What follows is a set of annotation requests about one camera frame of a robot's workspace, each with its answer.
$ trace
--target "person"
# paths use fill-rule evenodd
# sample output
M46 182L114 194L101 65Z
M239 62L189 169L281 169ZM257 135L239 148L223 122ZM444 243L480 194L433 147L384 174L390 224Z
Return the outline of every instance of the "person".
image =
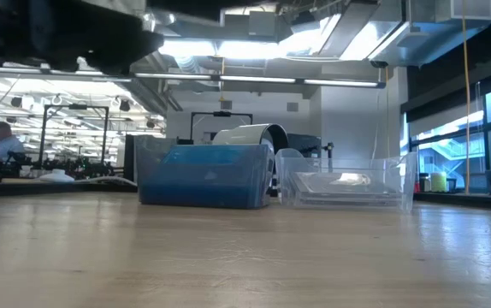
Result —
M6 162L8 160L8 152L24 153L25 148L21 141L19 141L12 134L12 127L4 122L0 121L0 161Z

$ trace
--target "clear plastic bin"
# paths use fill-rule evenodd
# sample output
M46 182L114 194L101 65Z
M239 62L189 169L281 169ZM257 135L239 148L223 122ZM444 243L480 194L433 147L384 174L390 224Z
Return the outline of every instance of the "clear plastic bin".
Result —
M365 208L410 212L417 154L387 159L303 158L276 154L281 203L301 208Z

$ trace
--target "yellow cable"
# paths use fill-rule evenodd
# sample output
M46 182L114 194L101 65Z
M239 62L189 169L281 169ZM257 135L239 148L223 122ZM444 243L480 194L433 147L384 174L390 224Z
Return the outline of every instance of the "yellow cable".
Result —
M466 194L470 194L470 70L466 35L466 0L462 0L462 36L464 39L464 75L466 77Z

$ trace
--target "fluorescent light fixture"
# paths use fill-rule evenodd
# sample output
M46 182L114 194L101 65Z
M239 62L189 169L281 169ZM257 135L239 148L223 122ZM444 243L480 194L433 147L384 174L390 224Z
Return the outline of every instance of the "fluorescent light fixture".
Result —
M294 78L253 77L253 76L221 76L221 80L222 81L295 83Z
M207 40L166 39L163 46L158 49L168 56L214 56L215 46Z
M165 80L211 80L211 76L207 74L136 73L135 76L139 78L158 78Z
M392 35L390 35L389 38L384 40L384 42L382 42L382 44L380 44L375 50L373 50L373 52L371 52L371 54L368 55L367 57L370 60L376 58L376 56L378 56L383 50L385 50L394 40L398 38L399 35L401 35L401 33L403 33L408 28L409 28L409 21L406 21L404 22L403 25L401 25L401 27L398 28L398 30L392 33Z
M358 87L378 87L377 82L351 81L351 80L305 80L306 85L313 86L358 86Z
M92 81L96 82L132 82L129 78L110 78L110 77L94 77Z
M277 43L251 41L225 41L221 44L218 55L241 60L275 59L285 56L280 52Z
M40 74L41 71L37 68L0 68L0 73Z
M340 17L341 14L337 14L320 21L320 28L323 29L322 34L316 43L312 45L311 55L317 54L322 50L325 43L328 42L331 33L333 33L333 30L337 27Z

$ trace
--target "wooden table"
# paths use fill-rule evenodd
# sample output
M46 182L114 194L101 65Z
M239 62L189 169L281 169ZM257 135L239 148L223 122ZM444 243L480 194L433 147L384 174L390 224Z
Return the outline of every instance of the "wooden table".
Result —
M491 307L491 211L0 198L0 307Z

